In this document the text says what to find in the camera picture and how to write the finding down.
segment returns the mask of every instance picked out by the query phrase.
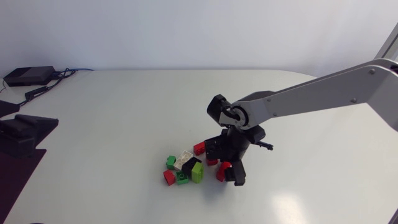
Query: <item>white wall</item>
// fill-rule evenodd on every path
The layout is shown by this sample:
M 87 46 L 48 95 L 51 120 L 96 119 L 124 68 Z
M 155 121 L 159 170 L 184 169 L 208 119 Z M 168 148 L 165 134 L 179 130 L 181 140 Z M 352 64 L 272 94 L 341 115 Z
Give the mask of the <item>white wall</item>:
M 1 0 L 0 77 L 16 67 L 273 68 L 373 59 L 397 0 Z

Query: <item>black mount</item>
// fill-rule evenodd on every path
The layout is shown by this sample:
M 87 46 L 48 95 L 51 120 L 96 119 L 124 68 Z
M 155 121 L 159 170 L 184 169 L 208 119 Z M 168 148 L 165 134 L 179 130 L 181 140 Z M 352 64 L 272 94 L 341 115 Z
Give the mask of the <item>black mount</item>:
M 213 98 L 207 107 L 207 113 L 218 123 L 221 112 L 225 112 L 231 104 L 222 95 Z M 242 157 L 250 144 L 266 147 L 273 150 L 273 145 L 261 142 L 266 132 L 260 126 L 248 130 L 240 130 L 235 126 L 224 126 L 221 135 L 205 141 L 206 158 L 209 160 L 220 159 L 221 162 L 228 161 L 232 167 L 225 170 L 225 180 L 235 181 L 235 186 L 245 183 L 246 173 L 242 164 Z
M 0 115 L 19 111 L 19 106 L 0 101 Z M 33 155 L 36 146 L 58 126 L 58 119 L 15 115 L 14 119 L 0 121 L 0 152 L 15 158 Z

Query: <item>white lego brick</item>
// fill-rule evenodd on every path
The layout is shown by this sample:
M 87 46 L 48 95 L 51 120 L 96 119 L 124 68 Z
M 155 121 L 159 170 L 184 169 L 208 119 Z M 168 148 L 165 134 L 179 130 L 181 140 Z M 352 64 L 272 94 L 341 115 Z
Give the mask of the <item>white lego brick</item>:
M 193 157 L 193 154 L 187 151 L 183 151 L 181 156 L 175 161 L 174 169 L 180 171 L 182 169 L 182 165 L 188 162 Z

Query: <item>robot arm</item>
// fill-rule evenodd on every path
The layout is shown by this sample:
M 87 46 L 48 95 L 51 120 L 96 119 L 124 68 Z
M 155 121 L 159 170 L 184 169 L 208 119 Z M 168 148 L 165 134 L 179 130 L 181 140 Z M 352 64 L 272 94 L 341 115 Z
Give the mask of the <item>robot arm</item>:
M 222 127 L 220 136 L 205 141 L 206 158 L 229 161 L 225 180 L 245 183 L 242 157 L 250 144 L 272 150 L 261 142 L 266 134 L 259 126 L 278 116 L 368 103 L 398 131 L 398 63 L 376 59 L 281 91 L 261 91 L 229 103 L 215 96 L 207 113 Z
M 278 116 L 368 103 L 398 131 L 398 63 L 377 59 L 281 91 L 261 91 L 223 108 L 220 125 L 248 130 Z

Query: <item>black device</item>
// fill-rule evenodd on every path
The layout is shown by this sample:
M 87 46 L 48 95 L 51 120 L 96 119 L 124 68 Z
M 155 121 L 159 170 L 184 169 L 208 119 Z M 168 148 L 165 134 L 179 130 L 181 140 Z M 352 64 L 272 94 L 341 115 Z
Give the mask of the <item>black device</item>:
M 53 66 L 17 68 L 4 77 L 9 86 L 47 85 L 55 72 Z
M 19 111 L 19 106 L 0 101 L 1 116 Z M 0 152 L 15 158 L 33 155 L 36 146 L 58 126 L 58 119 L 15 115 L 0 121 Z

